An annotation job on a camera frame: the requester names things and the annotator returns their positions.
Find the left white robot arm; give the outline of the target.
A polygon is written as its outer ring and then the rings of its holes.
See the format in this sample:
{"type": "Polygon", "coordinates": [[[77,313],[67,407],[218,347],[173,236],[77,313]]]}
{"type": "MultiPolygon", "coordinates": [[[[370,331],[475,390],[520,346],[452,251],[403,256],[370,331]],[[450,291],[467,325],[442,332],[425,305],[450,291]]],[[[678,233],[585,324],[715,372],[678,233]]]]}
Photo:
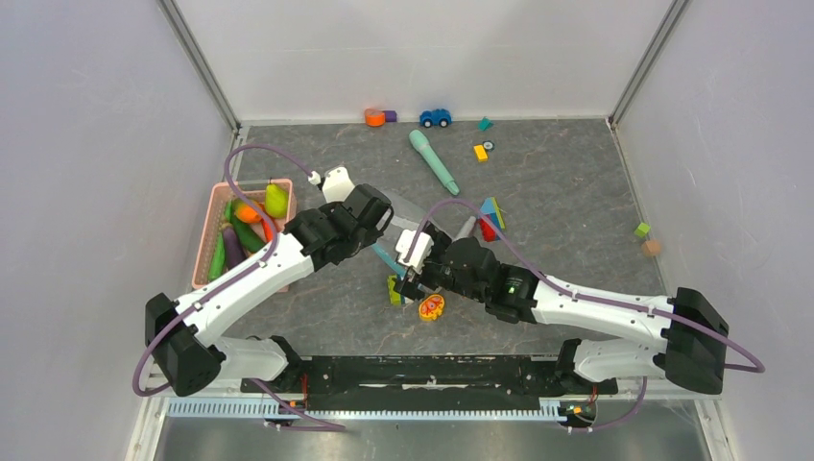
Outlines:
{"type": "Polygon", "coordinates": [[[284,341],[227,338],[225,331],[281,288],[375,243],[393,216],[389,198],[366,183],[341,202],[298,213],[273,242],[214,282],[176,300],[163,293],[149,299],[145,355],[179,397],[217,379],[257,378],[278,391],[294,389],[301,366],[284,341]]]}

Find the purple toy eggplant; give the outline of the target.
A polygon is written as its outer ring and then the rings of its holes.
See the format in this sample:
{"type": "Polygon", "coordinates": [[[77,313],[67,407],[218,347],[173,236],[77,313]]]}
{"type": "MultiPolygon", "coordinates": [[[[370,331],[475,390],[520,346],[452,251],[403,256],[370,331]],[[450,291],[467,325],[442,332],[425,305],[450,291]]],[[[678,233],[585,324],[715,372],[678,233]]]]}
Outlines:
{"type": "Polygon", "coordinates": [[[246,259],[246,254],[232,225],[223,227],[222,238],[224,242],[225,264],[228,269],[232,269],[246,259]]]}

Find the pink plastic basket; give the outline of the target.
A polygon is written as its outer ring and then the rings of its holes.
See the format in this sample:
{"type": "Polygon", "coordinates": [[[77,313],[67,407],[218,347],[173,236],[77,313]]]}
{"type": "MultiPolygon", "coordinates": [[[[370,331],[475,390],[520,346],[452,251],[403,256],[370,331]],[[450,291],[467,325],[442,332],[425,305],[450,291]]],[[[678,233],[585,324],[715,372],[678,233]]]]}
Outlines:
{"type": "MultiPolygon", "coordinates": [[[[297,212],[297,198],[292,181],[289,179],[278,179],[236,183],[250,199],[258,202],[262,206],[265,204],[267,186],[271,184],[275,184],[288,195],[286,215],[284,217],[273,217],[275,229],[282,231],[284,225],[292,219],[297,212]]],[[[221,262],[221,273],[227,271],[225,257],[216,257],[215,255],[219,248],[218,242],[222,239],[222,226],[227,221],[226,211],[236,198],[237,196],[227,182],[218,182],[212,187],[191,280],[191,287],[194,290],[203,288],[209,283],[212,261],[221,262]]]]}

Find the clear zip top bag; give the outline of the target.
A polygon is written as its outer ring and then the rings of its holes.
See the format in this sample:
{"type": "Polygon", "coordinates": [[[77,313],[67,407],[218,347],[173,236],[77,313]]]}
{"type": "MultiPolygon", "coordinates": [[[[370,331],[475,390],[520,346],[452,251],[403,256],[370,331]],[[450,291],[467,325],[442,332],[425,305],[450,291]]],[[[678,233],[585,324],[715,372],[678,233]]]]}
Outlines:
{"type": "Polygon", "coordinates": [[[384,234],[371,246],[377,256],[399,277],[403,277],[405,269],[397,263],[398,253],[395,245],[399,236],[405,230],[415,231],[426,210],[421,206],[405,199],[393,190],[382,189],[394,210],[394,216],[384,234]]]}

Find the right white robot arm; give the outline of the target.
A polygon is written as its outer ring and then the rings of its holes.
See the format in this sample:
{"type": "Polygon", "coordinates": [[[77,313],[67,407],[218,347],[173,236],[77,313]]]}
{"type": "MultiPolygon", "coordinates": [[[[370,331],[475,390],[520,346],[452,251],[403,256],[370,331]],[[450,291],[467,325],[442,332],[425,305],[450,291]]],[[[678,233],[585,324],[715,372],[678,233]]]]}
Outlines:
{"type": "Polygon", "coordinates": [[[563,343],[554,367],[567,392],[608,379],[663,378],[687,391],[723,391],[729,325],[699,291],[636,296],[588,288],[499,261],[474,237],[451,239],[432,225],[403,230],[395,243],[405,276],[396,290],[414,298],[442,289],[481,303],[510,323],[569,326],[605,334],[563,343]]]}

